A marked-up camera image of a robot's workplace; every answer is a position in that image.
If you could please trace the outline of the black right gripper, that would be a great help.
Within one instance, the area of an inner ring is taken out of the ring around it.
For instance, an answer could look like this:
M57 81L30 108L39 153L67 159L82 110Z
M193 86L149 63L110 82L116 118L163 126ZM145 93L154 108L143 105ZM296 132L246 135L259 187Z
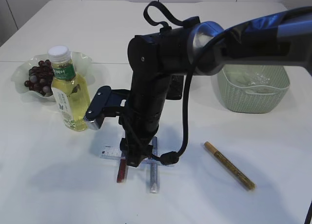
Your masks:
M138 167L146 158L154 158L153 146L150 145L156 129L148 131L123 126L125 137L121 139L120 150L125 153L126 165Z

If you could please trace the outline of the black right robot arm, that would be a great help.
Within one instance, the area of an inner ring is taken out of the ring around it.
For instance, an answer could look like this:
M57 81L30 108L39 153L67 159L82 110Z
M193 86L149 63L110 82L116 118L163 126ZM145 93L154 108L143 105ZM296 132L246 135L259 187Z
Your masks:
M120 121L120 148L126 163L146 158L163 165L178 162L188 144L188 101L193 76L217 74L225 65L299 66L312 70L312 9L296 8L252 19L228 29L198 17L164 25L159 33L136 35L128 44L132 83ZM149 143L157 133L174 75L185 75L182 101L183 140L179 151L155 156Z

